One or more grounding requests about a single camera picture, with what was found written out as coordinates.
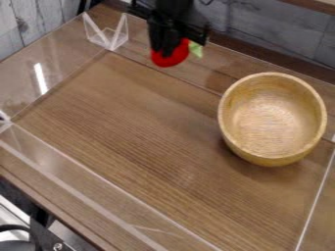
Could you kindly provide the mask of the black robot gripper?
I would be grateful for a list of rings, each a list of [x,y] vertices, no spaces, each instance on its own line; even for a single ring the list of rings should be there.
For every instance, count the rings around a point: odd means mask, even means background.
[[[171,56],[179,45],[181,35],[206,45],[210,21],[197,9],[195,0],[131,0],[129,13],[149,20],[151,47],[155,51],[163,49],[165,58]],[[166,20],[165,36],[163,28],[157,21],[150,20],[151,16],[161,16]]]

